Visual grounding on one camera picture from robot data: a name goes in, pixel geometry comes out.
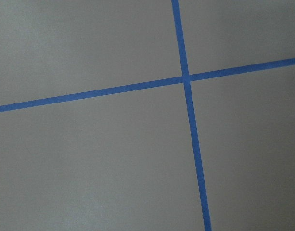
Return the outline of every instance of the gray tile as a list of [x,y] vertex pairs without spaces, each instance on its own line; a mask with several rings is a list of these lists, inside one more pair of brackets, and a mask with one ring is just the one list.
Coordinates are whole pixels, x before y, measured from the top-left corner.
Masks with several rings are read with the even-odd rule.
[[191,74],[295,57],[295,0],[180,1]]
[[0,113],[9,230],[204,230],[182,84]]
[[169,0],[0,0],[0,105],[176,76]]
[[295,231],[295,66],[192,83],[215,231]]

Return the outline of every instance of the horizontal blue line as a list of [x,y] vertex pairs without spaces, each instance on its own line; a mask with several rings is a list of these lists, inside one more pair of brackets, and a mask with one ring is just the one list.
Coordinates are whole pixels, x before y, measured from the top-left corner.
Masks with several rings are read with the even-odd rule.
[[70,95],[62,95],[62,96],[50,97],[46,99],[31,100],[31,101],[22,102],[22,103],[13,103],[8,105],[3,105],[3,106],[0,106],[0,112],[12,111],[12,110],[23,109],[28,107],[42,106],[42,105],[53,104],[53,103],[62,103],[62,102],[73,101],[73,100],[81,100],[81,99],[87,99],[87,98],[92,98],[97,96],[111,95],[111,94],[117,94],[122,92],[134,91],[134,90],[142,90],[147,88],[156,88],[156,87],[167,86],[167,85],[178,84],[178,83],[182,83],[181,77],[166,78],[161,80],[136,83],[136,84],[124,85],[120,87],[106,88],[101,90],[92,90],[92,91],[75,93]]
[[[291,66],[291,65],[295,65],[295,58],[273,61],[268,63],[261,63],[261,64],[253,64],[248,66],[234,67],[234,68],[223,69],[218,71],[204,72],[200,74],[194,74],[194,75],[190,75],[190,81],[236,75],[241,73],[261,71],[261,70],[267,70],[267,69],[273,69],[273,68]],[[182,77],[166,78],[161,80],[124,85],[120,87],[106,88],[101,90],[92,90],[92,91],[75,93],[70,95],[62,95],[62,96],[56,96],[56,97],[51,97],[46,99],[39,99],[39,100],[22,102],[22,103],[2,105],[0,106],[0,112],[12,111],[12,110],[23,109],[28,107],[37,107],[37,106],[53,104],[53,103],[62,103],[62,102],[73,101],[73,100],[81,100],[81,99],[117,94],[117,93],[134,91],[134,90],[156,88],[156,87],[179,84],[179,83],[183,83]]]
[[242,74],[247,72],[262,71],[262,70],[268,70],[268,69],[274,69],[274,68],[292,66],[292,65],[295,65],[295,58],[194,74],[194,75],[190,75],[190,81],[217,78],[222,76],[231,76],[231,75]]

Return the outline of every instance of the blue grid line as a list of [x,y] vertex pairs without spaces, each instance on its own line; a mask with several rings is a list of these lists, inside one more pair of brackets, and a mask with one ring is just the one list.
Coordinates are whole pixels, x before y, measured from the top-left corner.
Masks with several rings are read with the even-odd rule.
[[185,90],[188,120],[189,120],[189,126],[190,126],[197,182],[199,186],[199,193],[200,193],[200,199],[201,199],[204,227],[205,227],[205,231],[211,231],[211,223],[210,223],[207,193],[206,193],[206,186],[205,186],[205,179],[204,179],[204,172],[203,172],[203,164],[202,164],[202,158],[201,158],[199,136],[198,136],[197,127],[196,127],[195,112],[194,112],[194,105],[193,105],[193,98],[192,98],[192,91],[191,91],[191,82],[190,82],[190,76],[189,76],[186,48],[185,48],[185,42],[184,42],[184,35],[182,31],[180,7],[179,7],[178,0],[172,0],[172,8],[173,8],[178,50],[180,53],[180,66],[181,66],[182,79],[183,79],[184,90]]
[[[295,65],[295,58],[193,74],[193,75],[190,75],[190,81],[230,76],[230,75],[236,75],[241,73],[274,69],[274,68],[292,66],[292,65]],[[55,97],[50,97],[45,99],[31,100],[31,101],[20,102],[20,103],[12,103],[12,104],[1,105],[0,112],[13,111],[13,110],[24,109],[29,107],[37,107],[37,106],[53,104],[53,103],[62,103],[62,102],[73,101],[73,100],[82,100],[87,98],[118,94],[118,93],[123,93],[128,91],[134,91],[134,90],[156,88],[161,86],[179,84],[182,82],[183,82],[182,77],[173,77],[173,78],[165,78],[165,79],[149,81],[149,82],[129,84],[129,85],[113,87],[113,88],[106,88],[106,89],[92,90],[92,91],[86,91],[86,92],[74,93],[74,94],[68,94],[68,95],[62,95],[62,96],[55,96]]]

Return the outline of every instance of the vertical blue line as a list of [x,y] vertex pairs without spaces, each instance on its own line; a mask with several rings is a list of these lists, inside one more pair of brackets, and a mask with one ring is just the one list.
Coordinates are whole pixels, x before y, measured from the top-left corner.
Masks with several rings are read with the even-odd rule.
[[173,7],[173,14],[174,14],[174,22],[175,22],[175,30],[176,30],[178,49],[179,49],[179,53],[180,53],[180,65],[181,65],[182,79],[183,79],[184,90],[185,90],[188,119],[189,119],[189,124],[190,124],[190,132],[191,132],[192,148],[193,148],[195,167],[196,167],[196,175],[197,175],[197,181],[199,184],[199,192],[200,192],[204,227],[205,227],[205,231],[211,231],[210,215],[209,215],[205,180],[204,180],[204,174],[203,174],[203,165],[202,165],[202,159],[201,159],[199,137],[198,137],[196,121],[195,121],[191,83],[190,83],[189,69],[188,69],[187,56],[186,56],[186,48],[185,48],[183,31],[182,31],[181,18],[180,18],[180,7],[178,4],[178,0],[172,0],[172,7]]

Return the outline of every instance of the gray surface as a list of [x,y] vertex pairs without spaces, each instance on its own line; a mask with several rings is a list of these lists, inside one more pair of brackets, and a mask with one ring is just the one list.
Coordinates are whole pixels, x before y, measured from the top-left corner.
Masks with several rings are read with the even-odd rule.
[[295,57],[295,0],[181,0],[191,74]]
[[295,231],[295,66],[192,83],[214,231]]
[[0,113],[10,230],[204,230],[182,85]]
[[0,105],[180,73],[169,0],[0,0]]

